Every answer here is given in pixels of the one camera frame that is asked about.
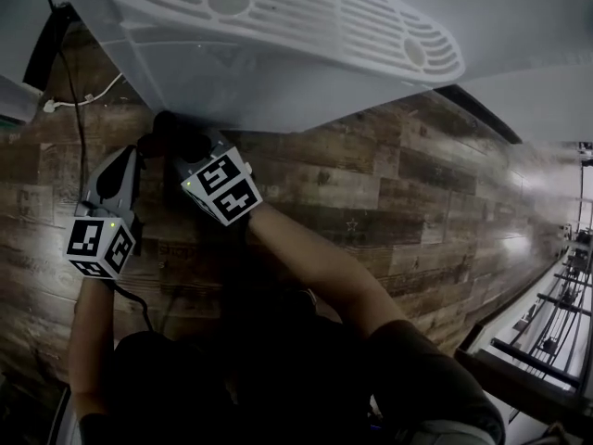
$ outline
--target power cord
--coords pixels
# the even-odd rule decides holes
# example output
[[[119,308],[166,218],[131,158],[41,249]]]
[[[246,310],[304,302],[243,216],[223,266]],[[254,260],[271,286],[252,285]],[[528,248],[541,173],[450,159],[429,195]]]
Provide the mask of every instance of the power cord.
[[[115,290],[116,292],[118,292],[122,297],[125,297],[126,299],[130,299],[132,301],[139,303],[140,306],[142,307],[142,316],[145,319],[145,323],[146,323],[146,327],[148,328],[148,331],[150,331],[151,333],[153,333],[155,331],[152,327],[152,324],[150,323],[150,318],[148,318],[148,305],[146,305],[146,302],[144,301],[144,299],[141,299],[140,297],[134,295],[133,293],[130,293],[129,291],[124,290],[118,284],[116,284],[115,281],[113,281],[113,280],[104,280],[103,282],[105,283],[106,286],[111,288],[111,290]]]
[[[120,79],[120,77],[123,74],[118,74],[118,76],[111,81],[111,83],[109,84],[109,86],[105,89],[105,91],[103,91],[101,94],[99,95],[92,95],[92,94],[88,94],[84,97],[84,102],[79,102],[78,103],[78,107],[81,108],[82,106],[86,106],[87,104],[91,104],[92,102],[95,102],[96,100],[100,99],[101,97],[103,97],[105,94],[107,94],[109,92],[109,90],[115,85],[115,83]],[[48,113],[52,113],[56,111],[56,108],[60,107],[60,106],[64,106],[67,108],[73,108],[75,107],[75,104],[71,104],[70,102],[56,102],[54,99],[49,99],[47,102],[45,102],[44,105],[44,112],[48,112]]]
[[[66,74],[68,75],[68,84],[70,89],[70,94],[72,96],[72,101],[74,104],[74,111],[76,113],[76,124],[78,127],[78,136],[81,139],[81,171],[79,175],[79,185],[78,185],[78,194],[79,198],[82,196],[82,190],[84,189],[84,174],[86,172],[86,142],[84,139],[84,127],[82,126],[82,119],[81,119],[81,112],[79,109],[78,99],[76,98],[76,92],[74,91],[74,83],[72,82],[72,75],[70,73],[70,68],[68,65],[68,61],[62,52],[62,48],[60,44],[57,42],[57,30],[56,30],[56,22],[57,22],[57,8],[54,4],[54,0],[47,0],[47,4],[52,13],[52,18],[54,20],[54,46],[56,47],[56,51],[59,54],[62,63],[64,64],[64,68],[66,69]]]
[[[60,47],[60,44],[57,42],[57,30],[56,30],[57,8],[56,8],[56,5],[54,4],[53,0],[47,0],[47,3],[49,4],[49,8],[51,10],[52,17],[54,20],[54,45],[56,47],[57,53],[59,54],[59,56],[62,60],[62,63],[64,64],[64,68],[66,69],[66,74],[68,76],[68,84],[69,84],[70,94],[72,96],[72,101],[73,101],[71,105],[74,106],[74,111],[76,113],[76,124],[78,126],[78,135],[81,140],[81,171],[80,171],[80,177],[79,177],[79,190],[78,190],[79,198],[81,198],[82,190],[84,189],[84,178],[85,178],[84,174],[86,172],[86,140],[84,138],[84,127],[82,125],[80,106],[89,104],[92,101],[87,100],[86,102],[82,102],[81,104],[79,104],[79,102],[78,102],[78,99],[76,97],[76,92],[74,91],[74,83],[72,82],[72,75],[70,73],[68,61],[66,60],[66,57],[64,56],[64,53],[62,52],[62,48]],[[121,76],[121,74],[117,78],[115,78],[115,80],[107,87],[107,89],[102,94],[100,94],[98,97],[95,97],[94,100],[101,97],[109,89],[111,89],[113,84],[115,84],[118,81],[120,76]],[[57,105],[67,106],[67,105],[69,105],[69,103],[59,103],[59,102],[54,103],[53,108],[55,109],[55,107]],[[120,295],[122,295],[126,299],[130,299],[130,300],[135,301],[140,304],[140,306],[142,307],[142,316],[144,317],[145,322],[146,322],[146,327],[148,328],[148,331],[153,332],[154,329],[152,327],[152,324],[150,323],[150,318],[148,318],[148,305],[146,305],[146,302],[143,299],[141,299],[140,297],[137,297],[136,295],[134,295],[133,293],[130,293],[127,290],[124,290],[123,288],[118,286],[113,280],[105,280],[105,283],[109,288],[118,292]]]

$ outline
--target fiducial marker cube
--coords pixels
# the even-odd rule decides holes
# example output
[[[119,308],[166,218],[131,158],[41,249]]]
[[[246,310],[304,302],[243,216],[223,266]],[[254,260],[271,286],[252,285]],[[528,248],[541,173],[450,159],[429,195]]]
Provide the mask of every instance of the fiducial marker cube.
[[[69,220],[64,257],[85,277],[118,279],[135,240],[122,218]]]
[[[183,180],[182,188],[203,211],[225,226],[262,201],[249,169],[235,147]]]

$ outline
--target black cable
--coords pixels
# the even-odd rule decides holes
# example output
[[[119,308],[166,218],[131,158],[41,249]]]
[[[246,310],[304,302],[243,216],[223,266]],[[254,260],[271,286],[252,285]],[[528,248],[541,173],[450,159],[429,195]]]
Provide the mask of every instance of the black cable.
[[[56,5],[54,4],[54,0],[47,0],[47,3],[49,4],[49,8],[52,12],[52,18],[54,20],[54,45],[56,46],[56,51],[59,54],[59,57],[62,60],[62,63],[64,64],[64,68],[66,69],[66,75],[68,76],[68,85],[69,85],[69,89],[70,89],[70,94],[72,96],[72,102],[74,103],[74,111],[76,113],[76,124],[78,126],[78,136],[81,140],[81,170],[80,170],[79,186],[78,186],[78,196],[79,196],[79,198],[81,198],[82,190],[84,189],[84,178],[85,178],[84,175],[86,172],[86,140],[84,138],[84,127],[82,125],[81,112],[80,112],[80,108],[78,105],[78,98],[76,97],[76,92],[74,91],[74,83],[72,82],[72,74],[70,73],[68,61],[66,60],[66,57],[64,56],[64,53],[62,52],[62,48],[60,47],[60,44],[57,42],[57,30],[56,30],[57,8],[56,8]],[[116,284],[113,280],[105,280],[105,284],[112,290],[115,290],[116,292],[118,292],[120,295],[122,295],[126,299],[130,299],[132,301],[138,302],[140,304],[140,306],[142,306],[142,316],[145,319],[146,326],[148,327],[148,331],[150,331],[150,332],[154,331],[152,324],[150,323],[150,318],[148,318],[148,305],[146,305],[146,302],[143,299],[141,299],[140,297],[137,297],[133,293],[128,292],[127,290],[124,290],[123,288],[118,286],[118,284]]]
[[[66,74],[68,76],[68,84],[70,89],[70,94],[72,96],[72,102],[74,103],[74,112],[76,114],[76,124],[78,128],[78,136],[81,140],[81,170],[79,174],[79,185],[78,185],[78,196],[79,198],[82,197],[82,190],[84,189],[84,175],[86,173],[86,141],[84,139],[84,127],[82,125],[81,119],[81,112],[78,105],[78,98],[76,97],[76,92],[74,91],[74,83],[72,82],[72,75],[70,73],[70,68],[68,65],[68,61],[62,52],[62,48],[60,44],[57,42],[57,8],[54,4],[54,0],[47,0],[49,4],[49,8],[52,13],[52,19],[54,21],[54,45],[56,47],[56,51],[59,54],[62,63],[64,64],[64,68],[66,69]]]
[[[148,318],[148,305],[146,305],[146,302],[144,301],[144,299],[141,299],[140,297],[134,295],[133,293],[130,293],[129,291],[124,290],[118,284],[116,284],[115,281],[113,281],[113,280],[104,280],[103,282],[105,283],[106,286],[108,286],[112,290],[115,290],[116,292],[118,292],[122,297],[125,297],[126,299],[130,299],[132,301],[139,303],[140,306],[142,307],[142,316],[145,319],[145,323],[146,323],[146,327],[148,328],[148,331],[150,331],[151,333],[155,331],[152,327],[152,324],[150,323],[150,318]]]

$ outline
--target white plastic grate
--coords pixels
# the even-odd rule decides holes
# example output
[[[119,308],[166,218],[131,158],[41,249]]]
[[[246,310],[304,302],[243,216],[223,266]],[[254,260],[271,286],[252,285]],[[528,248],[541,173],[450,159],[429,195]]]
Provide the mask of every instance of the white plastic grate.
[[[422,83],[464,70],[441,25],[399,0],[115,0],[160,20]]]

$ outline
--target forearm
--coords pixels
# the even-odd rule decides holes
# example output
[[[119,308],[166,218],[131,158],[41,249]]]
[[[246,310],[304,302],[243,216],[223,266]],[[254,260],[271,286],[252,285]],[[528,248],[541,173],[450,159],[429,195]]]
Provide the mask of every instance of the forearm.
[[[85,278],[69,344],[69,382],[75,400],[101,395],[112,352],[113,291],[100,280]]]
[[[255,208],[249,227],[304,285],[363,333],[404,317],[362,264],[271,206],[264,203]]]

